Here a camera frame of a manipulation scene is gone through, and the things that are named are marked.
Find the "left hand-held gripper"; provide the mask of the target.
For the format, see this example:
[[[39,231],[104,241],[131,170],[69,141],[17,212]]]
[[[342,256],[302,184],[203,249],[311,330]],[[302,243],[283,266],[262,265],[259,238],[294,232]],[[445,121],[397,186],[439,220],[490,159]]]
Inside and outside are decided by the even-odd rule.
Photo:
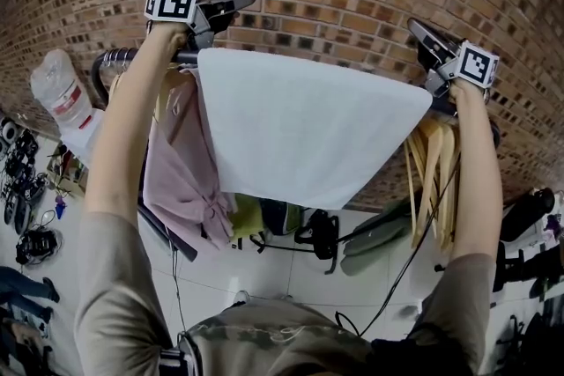
[[[146,35],[155,22],[188,26],[187,48],[211,48],[214,35],[225,32],[239,18],[239,10],[256,0],[145,0]],[[221,14],[212,18],[212,14]]]

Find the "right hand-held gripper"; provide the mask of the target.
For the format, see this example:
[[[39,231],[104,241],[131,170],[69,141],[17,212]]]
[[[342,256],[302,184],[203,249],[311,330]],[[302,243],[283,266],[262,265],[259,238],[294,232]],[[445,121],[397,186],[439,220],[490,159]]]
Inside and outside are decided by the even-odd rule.
[[[500,57],[463,41],[457,45],[431,26],[409,18],[407,26],[419,42],[418,63],[427,71],[426,89],[437,98],[444,95],[457,78],[487,92],[494,82]]]

